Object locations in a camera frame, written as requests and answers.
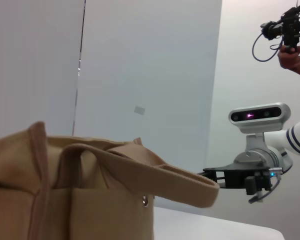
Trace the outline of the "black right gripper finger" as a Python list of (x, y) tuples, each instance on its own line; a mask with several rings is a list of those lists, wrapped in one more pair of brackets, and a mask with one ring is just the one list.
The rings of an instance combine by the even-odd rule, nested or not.
[(203, 169), (201, 172), (198, 173), (198, 175), (206, 177), (210, 180), (216, 180), (217, 174), (215, 170), (210, 170), (209, 168)]

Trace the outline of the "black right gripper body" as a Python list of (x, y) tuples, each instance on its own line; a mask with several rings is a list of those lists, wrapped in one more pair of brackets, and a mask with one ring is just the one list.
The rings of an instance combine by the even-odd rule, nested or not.
[(216, 167), (216, 173), (224, 174), (223, 189), (245, 189), (246, 194), (252, 196), (262, 190), (272, 192), (270, 168), (261, 163), (231, 163)]

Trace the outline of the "person's hand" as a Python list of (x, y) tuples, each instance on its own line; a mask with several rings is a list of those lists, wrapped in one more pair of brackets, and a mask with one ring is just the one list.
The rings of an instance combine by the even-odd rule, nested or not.
[(291, 52), (288, 53), (288, 47), (283, 45), (279, 53), (277, 54), (279, 64), (283, 69), (295, 70), (300, 63), (300, 46), (297, 48), (291, 48)]

